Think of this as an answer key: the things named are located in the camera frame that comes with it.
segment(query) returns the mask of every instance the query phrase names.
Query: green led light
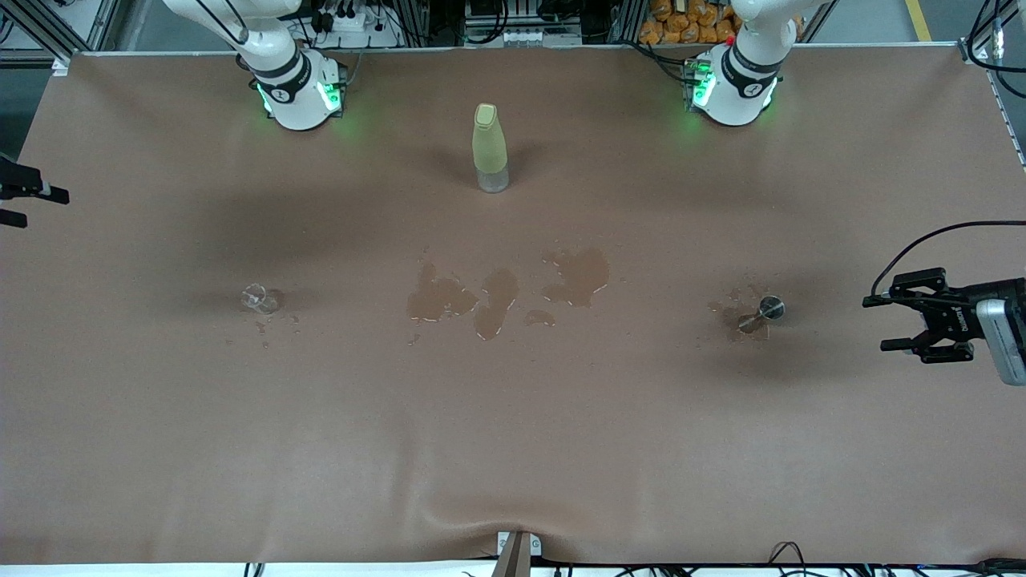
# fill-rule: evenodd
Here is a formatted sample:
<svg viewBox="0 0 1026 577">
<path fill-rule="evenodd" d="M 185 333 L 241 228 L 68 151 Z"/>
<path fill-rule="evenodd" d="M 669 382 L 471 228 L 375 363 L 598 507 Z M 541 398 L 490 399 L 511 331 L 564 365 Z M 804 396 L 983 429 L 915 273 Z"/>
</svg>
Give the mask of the green led light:
<svg viewBox="0 0 1026 577">
<path fill-rule="evenodd" d="M 695 89 L 695 104 L 697 106 L 706 106 L 709 104 L 709 97 L 712 95 L 712 89 L 716 87 L 716 75 L 710 73 L 705 79 L 699 84 L 698 88 Z"/>
<path fill-rule="evenodd" d="M 773 89 L 776 87 L 777 87 L 777 80 L 774 79 L 773 83 L 770 84 L 770 87 L 766 88 L 766 100 L 762 101 L 762 108 L 770 106 L 770 103 L 773 102 Z"/>
<path fill-rule="evenodd" d="M 268 114 L 272 114 L 271 103 L 267 101 L 267 94 L 264 93 L 264 87 L 261 86 L 260 84 L 256 84 L 256 91 L 260 92 L 260 98 L 261 100 L 264 101 L 264 110 L 266 110 Z"/>
<path fill-rule="evenodd" d="M 324 106 L 328 110 L 339 110 L 339 88 L 328 85 L 325 86 L 323 83 L 317 83 L 317 91 L 321 94 L 321 100 L 324 101 Z"/>
</svg>

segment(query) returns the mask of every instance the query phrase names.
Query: orange package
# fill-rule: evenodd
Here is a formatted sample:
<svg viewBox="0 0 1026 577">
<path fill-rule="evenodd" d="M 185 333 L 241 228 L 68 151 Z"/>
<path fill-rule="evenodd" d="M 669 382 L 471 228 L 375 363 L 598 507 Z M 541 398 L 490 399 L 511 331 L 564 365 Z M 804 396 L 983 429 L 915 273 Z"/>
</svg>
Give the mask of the orange package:
<svg viewBox="0 0 1026 577">
<path fill-rule="evenodd" d="M 687 15 L 678 12 L 666 20 L 666 32 L 683 32 L 689 24 Z"/>
<path fill-rule="evenodd" d="M 648 3 L 652 15 L 659 22 L 666 22 L 666 18 L 673 15 L 673 3 L 671 0 L 652 0 Z"/>
<path fill-rule="evenodd" d="M 656 21 L 645 21 L 641 25 L 641 32 L 638 33 L 638 42 L 641 44 L 659 44 L 663 38 L 663 23 Z"/>
<path fill-rule="evenodd" d="M 716 23 L 716 41 L 726 42 L 726 39 L 734 36 L 734 27 L 731 26 L 731 21 L 721 20 Z"/>
<path fill-rule="evenodd" d="M 680 33 L 680 41 L 689 44 L 692 42 L 699 41 L 699 25 L 692 23 L 683 32 Z"/>
<path fill-rule="evenodd" d="M 716 29 L 711 26 L 699 27 L 699 42 L 716 43 Z"/>
</svg>

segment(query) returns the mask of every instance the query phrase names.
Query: water spill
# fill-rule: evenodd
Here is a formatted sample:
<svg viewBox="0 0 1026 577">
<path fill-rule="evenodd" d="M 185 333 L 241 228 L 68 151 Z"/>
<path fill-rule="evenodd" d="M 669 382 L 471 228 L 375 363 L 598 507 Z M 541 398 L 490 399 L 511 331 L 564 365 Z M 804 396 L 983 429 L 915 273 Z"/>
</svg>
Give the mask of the water spill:
<svg viewBox="0 0 1026 577">
<path fill-rule="evenodd" d="M 513 273 L 501 268 L 484 279 L 481 291 L 488 296 L 488 304 L 477 309 L 474 329 L 478 337 L 490 341 L 503 330 L 506 313 L 513 306 L 520 287 Z"/>
<path fill-rule="evenodd" d="M 474 310 L 477 297 L 453 278 L 436 278 L 435 265 L 425 263 L 417 281 L 417 291 L 406 301 L 406 314 L 412 320 L 436 322 L 442 316 L 459 316 Z"/>
<path fill-rule="evenodd" d="M 743 314 L 738 317 L 738 331 L 741 331 L 745 335 L 751 335 L 764 326 L 765 323 L 765 319 L 758 314 Z"/>
<path fill-rule="evenodd" d="M 532 310 L 527 312 L 527 316 L 523 317 L 523 323 L 527 326 L 531 324 L 545 324 L 546 326 L 555 326 L 556 317 L 552 316 L 552 313 L 544 310 Z"/>
<path fill-rule="evenodd" d="M 741 328 L 741 323 L 749 318 L 755 318 L 758 314 L 756 305 L 745 303 L 709 303 L 709 310 L 716 313 L 720 319 L 724 334 L 732 343 L 741 341 L 765 341 L 770 338 L 770 328 L 765 319 L 758 318 Z"/>
<path fill-rule="evenodd" d="M 592 295 L 609 282 L 609 262 L 595 247 L 578 254 L 570 251 L 550 253 L 544 262 L 556 265 L 562 284 L 549 284 L 542 288 L 542 296 L 553 303 L 566 302 L 571 307 L 590 307 Z"/>
</svg>

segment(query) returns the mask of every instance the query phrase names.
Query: floor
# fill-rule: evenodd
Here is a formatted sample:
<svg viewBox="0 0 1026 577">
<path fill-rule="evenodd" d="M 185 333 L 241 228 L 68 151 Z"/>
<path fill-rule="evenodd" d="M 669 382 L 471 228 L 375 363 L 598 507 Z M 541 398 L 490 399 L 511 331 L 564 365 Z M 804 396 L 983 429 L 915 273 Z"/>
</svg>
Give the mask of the floor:
<svg viewBox="0 0 1026 577">
<path fill-rule="evenodd" d="M 95 0 L 77 0 L 88 3 Z M 203 27 L 173 14 L 161 0 L 129 0 L 129 20 L 139 23 L 121 34 L 118 49 L 224 50 L 225 43 Z M 979 1 L 966 0 L 841 0 L 818 34 L 817 42 L 912 42 L 954 40 L 972 26 Z M 916 30 L 910 13 L 921 10 L 924 26 Z M 1026 65 L 1026 31 L 1019 18 L 1007 31 L 1005 64 Z M 31 124 L 48 70 L 0 69 L 0 152 L 16 157 Z M 1026 81 L 1022 82 L 1026 90 Z M 1002 89 L 1012 125 L 1026 133 L 1026 102 Z"/>
</svg>

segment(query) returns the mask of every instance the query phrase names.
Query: clear plastic bottle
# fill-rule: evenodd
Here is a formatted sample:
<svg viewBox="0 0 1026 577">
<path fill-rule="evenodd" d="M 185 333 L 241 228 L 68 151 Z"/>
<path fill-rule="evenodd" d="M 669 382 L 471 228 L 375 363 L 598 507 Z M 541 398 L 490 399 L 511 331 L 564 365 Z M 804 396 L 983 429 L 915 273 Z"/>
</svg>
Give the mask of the clear plastic bottle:
<svg viewBox="0 0 1026 577">
<path fill-rule="evenodd" d="M 477 184 L 484 192 L 502 192 L 510 184 L 506 137 L 499 123 L 499 110 L 492 104 L 477 105 L 474 113 L 474 167 Z"/>
</svg>

